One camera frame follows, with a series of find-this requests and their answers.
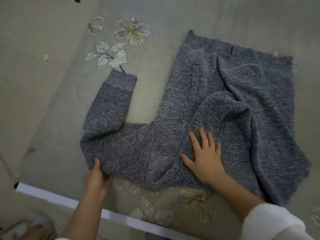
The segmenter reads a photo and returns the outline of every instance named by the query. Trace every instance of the sleeve cuff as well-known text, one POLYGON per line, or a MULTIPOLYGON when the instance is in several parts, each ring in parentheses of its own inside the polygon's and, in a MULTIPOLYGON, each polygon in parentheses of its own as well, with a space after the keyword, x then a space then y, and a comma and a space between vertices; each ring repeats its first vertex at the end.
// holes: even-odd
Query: sleeve cuff
POLYGON ((253 208, 242 226, 241 240, 271 240, 281 231, 300 227, 306 229, 302 220, 286 208, 273 204, 260 204, 253 208))
POLYGON ((124 72, 119 72, 115 69, 112 69, 110 76, 106 80, 107 84, 130 91, 134 89, 136 82, 136 76, 124 72))

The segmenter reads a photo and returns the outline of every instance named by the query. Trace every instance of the knit fabric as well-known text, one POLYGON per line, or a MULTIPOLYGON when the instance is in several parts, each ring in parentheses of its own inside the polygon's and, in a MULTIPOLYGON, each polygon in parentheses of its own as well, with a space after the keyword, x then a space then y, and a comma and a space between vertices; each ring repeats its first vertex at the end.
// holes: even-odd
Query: knit fabric
POLYGON ((205 126, 222 143, 225 171, 267 202, 285 205, 310 162, 294 140, 292 57, 242 48, 189 31, 150 124, 124 123, 137 81, 112 70, 84 122, 80 141, 90 167, 145 189, 203 186, 180 159, 205 126))

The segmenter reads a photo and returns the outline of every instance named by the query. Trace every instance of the black tip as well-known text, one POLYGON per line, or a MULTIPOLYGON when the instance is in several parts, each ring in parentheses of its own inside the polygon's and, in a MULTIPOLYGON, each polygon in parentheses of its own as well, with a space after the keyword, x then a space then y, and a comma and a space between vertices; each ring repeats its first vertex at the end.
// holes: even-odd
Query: black tip
POLYGON ((16 182, 16 183, 14 184, 14 189, 15 189, 15 190, 18 188, 19 183, 20 183, 20 182, 16 182))

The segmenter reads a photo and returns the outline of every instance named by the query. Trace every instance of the person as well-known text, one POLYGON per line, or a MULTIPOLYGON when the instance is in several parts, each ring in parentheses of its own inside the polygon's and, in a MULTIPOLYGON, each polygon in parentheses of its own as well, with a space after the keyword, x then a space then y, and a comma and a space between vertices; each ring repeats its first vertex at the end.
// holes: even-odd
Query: person
MULTIPOLYGON (((226 174, 221 162, 221 144, 215 143, 200 129, 202 147, 193 132, 189 132, 194 149, 194 161, 181 154, 184 164, 203 183, 219 193, 243 222, 240 239, 245 240, 311 240, 304 223, 283 207, 268 204, 226 174)), ((104 177, 100 161, 87 172, 84 193, 74 214, 62 233, 62 239, 96 239, 102 203, 108 193, 111 177, 104 177)))

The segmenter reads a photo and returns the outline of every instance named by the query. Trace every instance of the white sleeve cuff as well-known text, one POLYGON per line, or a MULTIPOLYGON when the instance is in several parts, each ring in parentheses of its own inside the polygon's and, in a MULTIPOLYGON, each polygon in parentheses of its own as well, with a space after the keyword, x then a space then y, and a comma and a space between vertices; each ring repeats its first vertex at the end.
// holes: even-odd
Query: white sleeve cuff
POLYGON ((245 218, 241 240, 271 240, 290 227, 306 229, 302 220, 286 208, 274 204, 259 204, 245 218))

